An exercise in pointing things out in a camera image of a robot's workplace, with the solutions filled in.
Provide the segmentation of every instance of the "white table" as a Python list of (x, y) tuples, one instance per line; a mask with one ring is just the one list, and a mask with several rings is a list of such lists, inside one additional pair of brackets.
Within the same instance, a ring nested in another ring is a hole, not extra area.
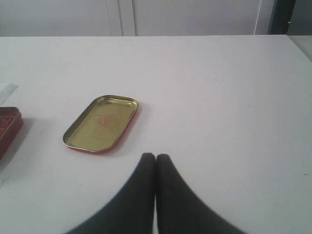
[[(25, 124), (0, 163), (0, 233), (59, 234), (168, 153), (196, 194), (249, 234), (312, 233), (312, 63), (287, 36), (0, 38), (4, 102)], [(141, 110), (111, 152), (63, 133), (96, 97)]]

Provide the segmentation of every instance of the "white wall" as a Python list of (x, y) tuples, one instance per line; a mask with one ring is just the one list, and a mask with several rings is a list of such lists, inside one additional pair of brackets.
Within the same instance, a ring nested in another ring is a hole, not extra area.
[(274, 0), (134, 0), (136, 33), (248, 35), (255, 33), (259, 19), (259, 34), (265, 34), (273, 3)]
[(105, 0), (0, 0), (0, 36), (121, 36), (109, 20)]

